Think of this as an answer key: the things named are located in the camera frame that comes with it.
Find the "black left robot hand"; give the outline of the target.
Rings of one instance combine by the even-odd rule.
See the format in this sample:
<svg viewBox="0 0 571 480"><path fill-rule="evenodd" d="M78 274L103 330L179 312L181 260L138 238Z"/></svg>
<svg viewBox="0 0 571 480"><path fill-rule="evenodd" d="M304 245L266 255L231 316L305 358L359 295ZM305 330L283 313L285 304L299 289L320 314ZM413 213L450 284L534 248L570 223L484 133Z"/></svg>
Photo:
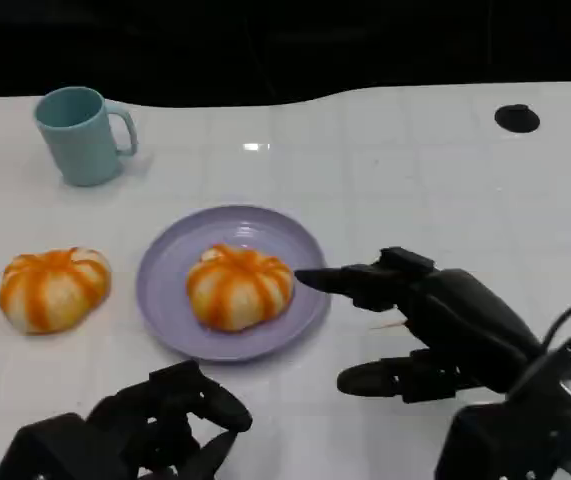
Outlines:
<svg viewBox="0 0 571 480"><path fill-rule="evenodd" d="M86 422L114 443L130 479L213 479L253 418L187 360L103 398Z"/></svg>

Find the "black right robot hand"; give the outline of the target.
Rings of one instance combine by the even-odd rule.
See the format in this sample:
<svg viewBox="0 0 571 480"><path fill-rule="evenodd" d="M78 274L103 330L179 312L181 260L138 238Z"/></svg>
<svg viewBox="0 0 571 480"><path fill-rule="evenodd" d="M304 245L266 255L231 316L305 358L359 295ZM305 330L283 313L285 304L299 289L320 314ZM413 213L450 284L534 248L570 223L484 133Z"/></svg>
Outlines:
<svg viewBox="0 0 571 480"><path fill-rule="evenodd" d="M383 249L370 265L299 269L294 275L314 290L350 298L360 309L398 309L424 345L407 357L344 370L337 388L348 395L418 403L477 387L504 394L543 353L518 314L473 275L440 270L401 247Z"/></svg>

